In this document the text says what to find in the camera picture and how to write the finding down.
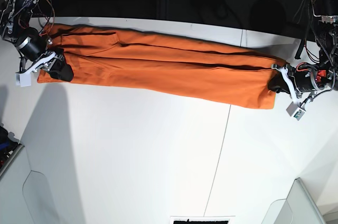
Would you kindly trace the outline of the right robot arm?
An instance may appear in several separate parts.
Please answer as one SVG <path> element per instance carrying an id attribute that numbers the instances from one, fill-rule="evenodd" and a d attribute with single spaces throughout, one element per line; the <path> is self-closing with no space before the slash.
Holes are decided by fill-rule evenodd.
<path id="1" fill-rule="evenodd" d="M 4 0 L 1 4 L 1 39 L 16 48 L 20 55 L 19 70 L 15 74 L 16 84 L 31 85 L 31 75 L 45 71 L 51 78 L 70 82 L 73 70 L 67 64 L 63 50 L 52 48 L 49 36 L 54 23 L 55 11 L 50 16 L 41 13 L 46 23 L 37 30 L 29 25 L 40 0 Z"/>

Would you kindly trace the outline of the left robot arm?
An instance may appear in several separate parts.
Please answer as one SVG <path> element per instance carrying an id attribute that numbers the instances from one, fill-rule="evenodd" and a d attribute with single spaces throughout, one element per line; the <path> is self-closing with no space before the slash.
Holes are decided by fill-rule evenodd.
<path id="1" fill-rule="evenodd" d="M 302 5 L 307 6 L 307 24 L 295 59 L 306 52 L 310 61 L 295 67 L 273 64 L 278 74 L 268 85 L 271 91 L 289 94 L 296 107 L 337 90 L 337 0 L 304 0 Z"/>

